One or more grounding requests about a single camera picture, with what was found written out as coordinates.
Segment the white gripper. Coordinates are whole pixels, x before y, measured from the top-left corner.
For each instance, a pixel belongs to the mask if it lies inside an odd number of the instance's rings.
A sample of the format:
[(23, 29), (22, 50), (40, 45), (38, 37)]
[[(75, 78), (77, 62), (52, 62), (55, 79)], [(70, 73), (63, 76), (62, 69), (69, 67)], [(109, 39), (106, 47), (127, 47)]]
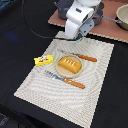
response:
[(65, 36), (70, 39), (86, 36), (94, 27), (93, 16), (96, 7), (96, 1), (74, 1), (66, 14)]

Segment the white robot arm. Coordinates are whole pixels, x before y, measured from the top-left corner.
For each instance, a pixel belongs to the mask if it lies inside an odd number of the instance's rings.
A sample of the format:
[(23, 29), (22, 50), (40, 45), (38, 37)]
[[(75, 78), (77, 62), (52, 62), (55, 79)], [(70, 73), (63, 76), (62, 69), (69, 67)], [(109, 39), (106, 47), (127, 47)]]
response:
[(94, 27), (93, 16), (101, 0), (74, 0), (67, 11), (65, 36), (79, 40)]

